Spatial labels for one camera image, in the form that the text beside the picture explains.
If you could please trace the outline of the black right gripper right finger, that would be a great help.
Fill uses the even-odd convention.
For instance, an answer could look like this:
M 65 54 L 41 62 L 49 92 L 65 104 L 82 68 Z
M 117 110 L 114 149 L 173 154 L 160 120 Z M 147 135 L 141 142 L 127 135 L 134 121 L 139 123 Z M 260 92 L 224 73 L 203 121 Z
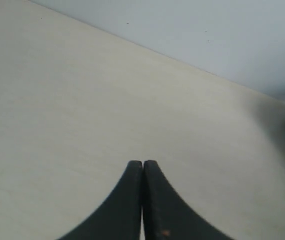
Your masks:
M 229 240 L 175 191 L 155 160 L 144 162 L 143 224 L 146 240 Z

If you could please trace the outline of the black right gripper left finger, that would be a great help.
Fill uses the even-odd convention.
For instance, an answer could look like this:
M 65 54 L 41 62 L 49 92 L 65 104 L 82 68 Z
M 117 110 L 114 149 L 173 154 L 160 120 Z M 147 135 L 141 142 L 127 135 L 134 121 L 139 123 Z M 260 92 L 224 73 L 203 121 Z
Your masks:
M 63 240 L 139 240 L 143 164 L 130 161 L 102 205 Z

